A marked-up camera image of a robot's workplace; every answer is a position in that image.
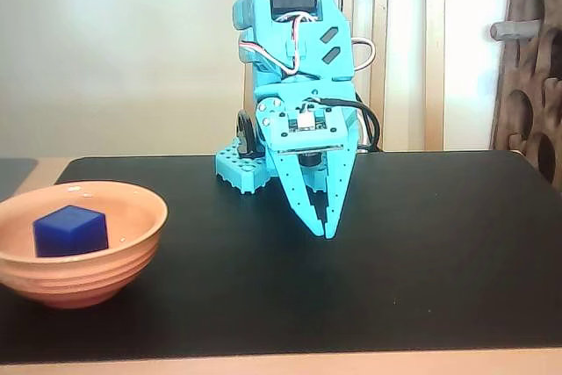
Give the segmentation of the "cyan gripper finger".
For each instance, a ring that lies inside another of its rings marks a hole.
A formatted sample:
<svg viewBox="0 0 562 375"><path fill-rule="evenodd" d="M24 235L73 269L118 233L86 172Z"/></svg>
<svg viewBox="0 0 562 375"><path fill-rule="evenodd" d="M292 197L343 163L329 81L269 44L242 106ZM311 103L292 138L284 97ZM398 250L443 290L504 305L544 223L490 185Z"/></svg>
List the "cyan gripper finger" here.
<svg viewBox="0 0 562 375"><path fill-rule="evenodd" d="M325 237L335 236L341 217L351 172L356 158L356 150L345 147L327 152L327 219L324 224Z"/></svg>
<svg viewBox="0 0 562 375"><path fill-rule="evenodd" d="M281 133L289 133L287 117L280 117L282 112L285 112L285 104L277 97L266 97L256 107L256 121L263 135L268 164L275 168L294 213L314 235L324 235L324 226L306 190L298 156L280 154L285 149Z"/></svg>

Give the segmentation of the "cyan gripper body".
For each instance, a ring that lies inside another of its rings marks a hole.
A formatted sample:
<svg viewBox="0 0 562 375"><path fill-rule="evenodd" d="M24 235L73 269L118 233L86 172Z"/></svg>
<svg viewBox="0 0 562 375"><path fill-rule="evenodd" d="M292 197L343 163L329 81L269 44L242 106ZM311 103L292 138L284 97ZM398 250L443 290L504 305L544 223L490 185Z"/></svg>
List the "cyan gripper body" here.
<svg viewBox="0 0 562 375"><path fill-rule="evenodd" d="M357 112L352 107L320 105L318 99L353 100L351 82L312 80L273 83L256 89L258 103L277 97L285 104L289 133L281 133L285 149L344 149L358 145Z"/></svg>

